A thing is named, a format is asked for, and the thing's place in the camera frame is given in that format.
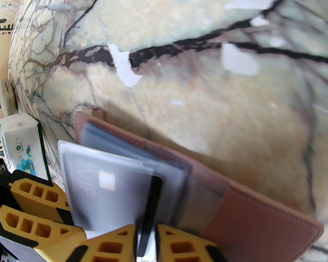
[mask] small package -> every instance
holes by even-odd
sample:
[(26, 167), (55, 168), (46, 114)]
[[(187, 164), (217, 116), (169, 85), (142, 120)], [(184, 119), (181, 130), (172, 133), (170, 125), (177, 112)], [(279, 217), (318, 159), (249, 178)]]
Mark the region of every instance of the small package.
[(50, 180), (38, 121), (22, 113), (0, 119), (0, 127), (8, 170), (18, 169)]

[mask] yellow plastic part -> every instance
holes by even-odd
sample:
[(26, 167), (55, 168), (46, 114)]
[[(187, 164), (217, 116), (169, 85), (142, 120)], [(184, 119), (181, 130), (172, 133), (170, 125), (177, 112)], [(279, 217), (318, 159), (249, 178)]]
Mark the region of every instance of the yellow plastic part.
[(47, 186), (28, 178), (10, 184), (11, 192), (25, 213), (63, 223), (56, 208), (69, 211), (65, 192), (54, 183)]
[(83, 229), (36, 217), (2, 206), (0, 222), (4, 230), (38, 242), (34, 250), (46, 261), (66, 261), (75, 247), (86, 240)]
[(80, 262), (135, 262), (135, 230), (135, 225), (127, 225), (82, 242), (88, 250)]
[(213, 262), (206, 246), (217, 245), (167, 225), (158, 225), (158, 262)]

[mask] pink leather wallet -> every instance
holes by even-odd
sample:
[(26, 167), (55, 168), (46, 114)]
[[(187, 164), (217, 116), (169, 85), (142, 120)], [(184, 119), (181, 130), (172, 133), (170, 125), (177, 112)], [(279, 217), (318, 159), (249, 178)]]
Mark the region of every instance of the pink leather wallet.
[(323, 233), (323, 225), (217, 173), (198, 161), (96, 117), (73, 116), (76, 139), (85, 123), (151, 154), (188, 167), (171, 226), (215, 242), (229, 262), (293, 262)]

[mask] marble countertop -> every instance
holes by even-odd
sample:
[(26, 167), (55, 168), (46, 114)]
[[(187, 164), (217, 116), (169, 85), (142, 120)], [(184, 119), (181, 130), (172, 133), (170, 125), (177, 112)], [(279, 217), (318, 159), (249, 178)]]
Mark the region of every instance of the marble countertop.
[[(60, 186), (84, 111), (328, 225), (327, 35), (325, 0), (21, 0), (9, 80)], [(328, 261), (328, 233), (299, 261)]]

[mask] marble surface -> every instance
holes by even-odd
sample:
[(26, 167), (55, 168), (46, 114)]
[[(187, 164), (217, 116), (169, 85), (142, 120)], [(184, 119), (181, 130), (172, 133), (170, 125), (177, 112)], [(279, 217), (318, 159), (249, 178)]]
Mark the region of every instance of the marble surface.
[[(328, 1), (253, 2), (21, 0), (9, 80), (52, 179), (82, 110), (328, 225)], [(328, 233), (299, 261), (328, 261)]]

